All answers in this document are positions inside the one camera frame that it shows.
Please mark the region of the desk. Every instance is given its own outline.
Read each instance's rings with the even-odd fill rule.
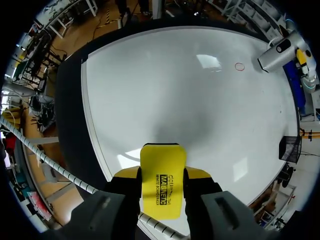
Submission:
[[[67,24],[64,24],[59,19],[59,17],[62,16],[62,14],[66,13],[69,9],[71,9],[72,7],[74,7],[76,4],[78,4],[81,1],[83,1],[83,0],[77,0],[77,1],[67,5],[61,12],[59,12],[55,17],[53,17],[53,19],[51,19],[44,28],[45,29],[50,28],[59,38],[63,39],[64,35],[65,35],[65,33],[66,33],[67,29],[68,29],[68,25],[70,25],[73,20],[69,21]],[[85,0],[85,2],[88,4],[89,9],[84,11],[84,13],[87,13],[88,11],[91,11],[92,15],[95,17],[97,15],[97,11],[98,11],[98,7],[97,7],[97,4],[96,4],[95,0],[92,0],[92,3],[90,2],[90,0]],[[61,24],[61,26],[64,28],[62,34],[60,34],[59,31],[56,30],[52,26],[56,21],[59,22]]]
[[[161,21],[147,24],[160,28]],[[88,57],[81,73],[75,65],[81,63],[80,52],[64,62],[62,70],[60,66],[58,84],[63,88],[63,79],[81,75],[84,112],[79,119],[84,115],[96,159],[108,181],[119,170],[140,164],[144,144],[179,143],[186,149],[187,166],[207,171],[223,190],[249,205],[285,164],[278,159],[281,138],[298,135],[286,75],[282,69],[261,70],[257,57],[267,43],[257,38],[203,22],[186,21],[187,26],[175,23],[173,27],[172,21],[179,20],[168,21],[164,26],[172,28],[143,31],[141,26],[138,32],[121,30],[98,38],[82,52]],[[108,45],[103,44],[107,37]],[[89,50],[94,44],[98,48]],[[66,88],[59,90],[57,98],[66,94]],[[56,109],[63,105],[56,100]],[[76,133],[71,128],[63,133],[66,118],[58,110],[59,140],[65,149],[73,145],[67,134]],[[73,151],[69,156],[80,155],[75,153],[79,150]],[[162,222],[187,235],[184,211],[183,201],[180,218]],[[141,222],[138,225],[151,239],[164,239]]]

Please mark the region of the white shelf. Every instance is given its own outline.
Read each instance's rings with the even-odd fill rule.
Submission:
[[[269,39],[268,38],[268,35],[267,35],[267,32],[265,31],[265,30],[263,30],[256,22],[255,22],[255,20],[253,20],[253,18],[251,17],[251,16],[249,16],[245,11],[243,11],[243,9],[241,8],[241,7],[237,7],[244,15],[246,15],[246,17],[247,18],[249,18],[255,25],[256,25],[256,27],[257,28],[259,28],[260,29],[260,31],[265,35],[265,37],[267,38],[267,39]]]
[[[278,24],[278,21],[275,20],[273,16],[270,16],[270,14],[267,13],[258,3],[256,3],[255,1],[252,1],[252,0],[251,0],[250,2],[252,2],[253,4],[255,4],[255,5],[256,5],[258,8],[260,8],[265,14],[267,14],[267,15],[269,16],[269,18],[271,18],[272,21],[274,21],[277,25],[279,25],[279,24]]]
[[[223,11],[224,11],[221,7],[215,5],[213,2],[208,1],[208,3],[211,4],[212,6],[214,6],[216,9],[218,9],[220,12],[223,12]]]

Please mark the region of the yellow label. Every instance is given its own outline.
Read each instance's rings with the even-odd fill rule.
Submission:
[[[186,159],[186,151],[177,144],[147,144],[141,149],[143,211],[150,217],[180,217]]]

